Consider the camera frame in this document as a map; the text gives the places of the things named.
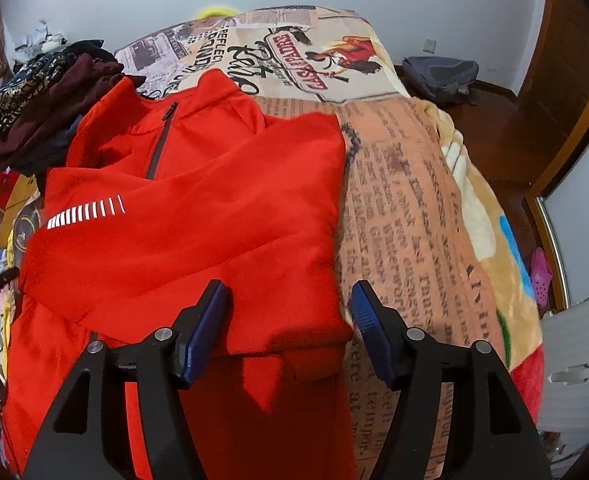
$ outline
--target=door frame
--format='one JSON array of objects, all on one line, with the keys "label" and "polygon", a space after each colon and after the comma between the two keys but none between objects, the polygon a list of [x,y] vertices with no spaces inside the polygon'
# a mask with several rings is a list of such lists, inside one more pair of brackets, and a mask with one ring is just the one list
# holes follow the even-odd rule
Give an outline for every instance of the door frame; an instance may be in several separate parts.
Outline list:
[{"label": "door frame", "polygon": [[[523,90],[519,92],[517,97],[517,104],[522,104],[525,100],[525,95],[532,85],[533,74],[541,62],[543,47],[548,36],[549,22],[552,16],[552,3],[553,0],[545,0],[541,30],[539,31],[532,60],[530,61],[530,66],[524,79]],[[549,266],[552,271],[552,291],[555,299],[554,310],[557,312],[567,309],[570,306],[571,298],[559,245],[545,209],[545,199],[567,175],[588,144],[589,98],[577,123],[572,128],[559,152],[536,182],[531,185],[525,196],[525,202],[532,213],[534,225],[541,238],[541,244],[548,257]]]}]

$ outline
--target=black zipper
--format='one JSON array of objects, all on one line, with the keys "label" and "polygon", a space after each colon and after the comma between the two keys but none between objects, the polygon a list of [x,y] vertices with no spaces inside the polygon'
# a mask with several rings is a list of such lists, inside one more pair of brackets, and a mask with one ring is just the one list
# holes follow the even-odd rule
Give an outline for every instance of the black zipper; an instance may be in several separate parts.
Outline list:
[{"label": "black zipper", "polygon": [[172,123],[172,116],[174,112],[177,111],[178,103],[174,101],[168,111],[163,114],[162,121],[163,121],[163,131],[159,136],[159,140],[157,141],[157,145],[154,147],[154,152],[152,153],[152,159],[150,160],[150,165],[148,167],[148,173],[146,173],[145,178],[152,180],[154,179],[154,175],[157,173],[157,166],[159,165],[159,158],[161,158],[161,152],[163,152],[163,146],[168,139],[168,133],[170,132],[170,124]]}]

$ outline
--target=red jacket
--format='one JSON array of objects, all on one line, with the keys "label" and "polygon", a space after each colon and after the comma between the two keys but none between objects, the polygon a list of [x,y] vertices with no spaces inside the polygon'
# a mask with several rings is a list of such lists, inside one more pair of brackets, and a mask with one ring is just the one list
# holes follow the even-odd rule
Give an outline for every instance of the red jacket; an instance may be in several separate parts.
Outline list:
[{"label": "red jacket", "polygon": [[49,173],[21,269],[4,409],[20,470],[91,331],[138,342],[218,278],[232,315],[182,394],[209,479],[354,478],[333,250],[344,153],[334,116],[264,116],[218,70],[161,101],[124,78],[95,105]]}]

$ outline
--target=electrical socket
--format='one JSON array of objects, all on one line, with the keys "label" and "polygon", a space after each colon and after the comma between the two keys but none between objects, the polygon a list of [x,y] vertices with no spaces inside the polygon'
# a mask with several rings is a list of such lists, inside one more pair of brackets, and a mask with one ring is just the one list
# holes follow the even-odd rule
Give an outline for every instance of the electrical socket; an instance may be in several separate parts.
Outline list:
[{"label": "electrical socket", "polygon": [[425,40],[423,44],[423,52],[429,52],[430,54],[434,54],[436,50],[436,40]]}]

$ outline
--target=bed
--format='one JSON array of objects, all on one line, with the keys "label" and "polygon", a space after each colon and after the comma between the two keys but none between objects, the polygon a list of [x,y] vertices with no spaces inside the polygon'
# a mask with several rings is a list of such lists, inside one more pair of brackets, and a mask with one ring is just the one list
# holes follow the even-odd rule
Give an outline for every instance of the bed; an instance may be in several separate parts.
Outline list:
[{"label": "bed", "polygon": [[[501,206],[469,160],[465,133],[434,104],[410,98],[369,23],[350,10],[259,9],[159,30],[115,52],[146,76],[151,99],[222,70],[262,111],[335,114],[345,137],[337,235],[341,311],[366,278],[384,304],[437,339],[486,339],[536,418],[543,350],[532,285]],[[381,450],[395,394],[376,379],[358,333],[343,364],[359,478]],[[440,473],[452,389],[441,392],[429,478]]]}]

